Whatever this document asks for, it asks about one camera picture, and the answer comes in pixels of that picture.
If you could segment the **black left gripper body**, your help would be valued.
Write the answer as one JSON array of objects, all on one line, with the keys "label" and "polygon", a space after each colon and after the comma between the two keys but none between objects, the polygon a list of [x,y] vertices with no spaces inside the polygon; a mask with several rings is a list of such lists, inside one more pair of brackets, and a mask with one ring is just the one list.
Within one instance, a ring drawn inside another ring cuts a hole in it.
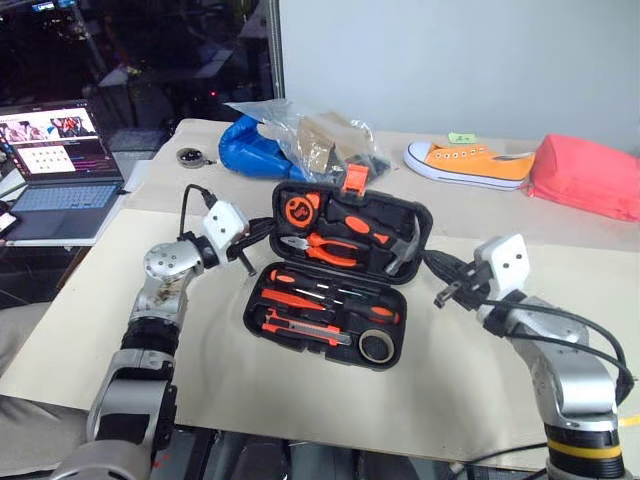
[{"label": "black left gripper body", "polygon": [[259,239],[252,234],[246,234],[238,241],[234,242],[226,251],[227,260],[229,262],[239,261],[248,273],[249,277],[253,277],[257,274],[257,271],[249,258],[247,257],[245,250],[257,243]]}]

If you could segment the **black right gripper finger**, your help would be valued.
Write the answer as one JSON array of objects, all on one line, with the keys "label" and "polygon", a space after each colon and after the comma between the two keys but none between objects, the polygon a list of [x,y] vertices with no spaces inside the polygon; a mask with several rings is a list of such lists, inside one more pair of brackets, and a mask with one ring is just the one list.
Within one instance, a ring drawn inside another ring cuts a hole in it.
[{"label": "black right gripper finger", "polygon": [[457,260],[425,258],[424,263],[438,279],[447,285],[458,280],[459,262]]},{"label": "black right gripper finger", "polygon": [[439,250],[425,250],[423,261],[434,274],[460,274],[474,269],[472,262],[465,262]]}]

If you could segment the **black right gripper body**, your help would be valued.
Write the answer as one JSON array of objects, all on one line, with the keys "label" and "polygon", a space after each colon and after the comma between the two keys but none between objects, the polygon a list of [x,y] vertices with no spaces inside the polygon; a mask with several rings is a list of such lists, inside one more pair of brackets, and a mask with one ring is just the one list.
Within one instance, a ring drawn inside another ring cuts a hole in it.
[{"label": "black right gripper body", "polygon": [[447,285],[436,294],[434,303],[438,308],[453,300],[467,311],[477,310],[489,294],[489,281],[493,278],[492,269],[487,261],[473,263],[473,270],[461,272],[458,280]]}]

